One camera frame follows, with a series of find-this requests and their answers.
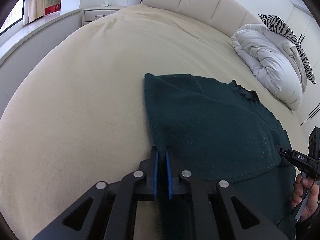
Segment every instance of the human hand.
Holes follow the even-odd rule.
[[[301,173],[297,176],[295,182],[293,183],[294,190],[292,191],[292,196],[290,198],[291,206],[294,208],[302,201],[303,188],[300,184],[301,182]],[[311,188],[313,183],[313,179],[311,178],[303,178],[302,184],[305,188]],[[306,220],[311,217],[313,213],[318,208],[318,195],[319,195],[319,186],[314,183],[312,188],[310,189],[310,195],[306,206],[304,207],[301,213],[301,220]]]

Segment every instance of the dark green towel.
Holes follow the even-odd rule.
[[[175,157],[186,168],[207,180],[234,183],[274,223],[290,210],[295,169],[274,146],[291,145],[255,91],[235,81],[224,84],[189,74],[146,74],[145,104],[161,156],[166,146],[178,147]],[[165,238],[184,239],[170,226],[179,216],[172,208],[172,203],[162,202]],[[292,238],[294,223],[286,220],[282,227]]]

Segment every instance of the black cable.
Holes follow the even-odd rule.
[[[306,197],[308,196],[308,194],[309,194],[310,189],[311,189],[311,188],[313,187],[313,185],[315,184],[316,179],[317,179],[317,176],[318,176],[318,171],[319,171],[319,164],[318,164],[318,167],[317,167],[316,177],[314,178],[311,187],[308,189],[306,195],[303,197],[303,199],[301,200],[300,203],[302,203],[302,202],[305,200],[305,198],[306,198]],[[287,215],[289,215],[289,214],[291,213],[291,211],[289,211],[287,214],[285,214],[284,217],[278,222],[278,224],[277,224],[277,227],[278,227],[278,228],[279,228],[280,223],[287,217]]]

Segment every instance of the beige bedsheet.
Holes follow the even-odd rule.
[[[97,181],[118,181],[148,157],[145,73],[235,79],[258,93],[293,148],[307,149],[292,111],[254,78],[230,38],[173,12],[128,7],[53,49],[1,118],[0,210],[20,240],[31,239]],[[135,239],[159,237],[154,206],[146,206],[139,205]]]

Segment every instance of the white headboard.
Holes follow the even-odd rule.
[[[150,7],[189,16],[231,36],[246,23],[262,23],[234,0],[142,0]]]

